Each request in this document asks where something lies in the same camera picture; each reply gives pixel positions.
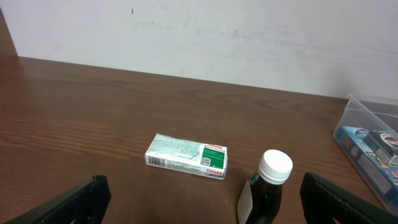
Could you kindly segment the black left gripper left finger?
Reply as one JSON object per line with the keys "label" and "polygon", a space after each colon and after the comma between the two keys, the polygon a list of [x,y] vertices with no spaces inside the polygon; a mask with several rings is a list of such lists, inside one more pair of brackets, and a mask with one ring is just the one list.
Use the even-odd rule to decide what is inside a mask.
{"label": "black left gripper left finger", "polygon": [[6,224],[101,224],[111,200],[105,175],[95,175]]}

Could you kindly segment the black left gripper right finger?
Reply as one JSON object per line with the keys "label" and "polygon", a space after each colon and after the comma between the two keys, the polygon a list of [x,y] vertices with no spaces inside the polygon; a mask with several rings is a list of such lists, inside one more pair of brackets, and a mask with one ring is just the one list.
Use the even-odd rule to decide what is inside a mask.
{"label": "black left gripper right finger", "polygon": [[308,224],[397,224],[397,216],[313,172],[304,175],[300,198]]}

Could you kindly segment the dark bottle white cap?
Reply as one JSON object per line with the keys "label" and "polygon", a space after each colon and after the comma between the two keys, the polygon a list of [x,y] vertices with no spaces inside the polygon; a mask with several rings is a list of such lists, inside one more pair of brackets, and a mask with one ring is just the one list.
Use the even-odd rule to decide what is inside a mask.
{"label": "dark bottle white cap", "polygon": [[261,157],[258,170],[245,182],[237,204],[239,224],[272,223],[279,212],[283,184],[293,169],[284,152],[269,149]]}

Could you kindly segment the blue Kool Fever box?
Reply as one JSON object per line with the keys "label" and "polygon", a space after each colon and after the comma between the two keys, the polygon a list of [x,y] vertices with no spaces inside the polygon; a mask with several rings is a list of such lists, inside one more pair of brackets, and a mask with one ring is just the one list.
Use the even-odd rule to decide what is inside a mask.
{"label": "blue Kool Fever box", "polygon": [[397,205],[397,166],[385,164],[373,152],[364,141],[367,135],[366,129],[340,126],[334,137],[378,196]]}

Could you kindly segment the white green Panadol box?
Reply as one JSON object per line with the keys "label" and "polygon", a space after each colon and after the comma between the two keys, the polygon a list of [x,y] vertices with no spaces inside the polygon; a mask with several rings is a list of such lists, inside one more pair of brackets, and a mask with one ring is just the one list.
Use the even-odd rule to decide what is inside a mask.
{"label": "white green Panadol box", "polygon": [[223,180],[228,148],[156,134],[145,160],[149,166]]}

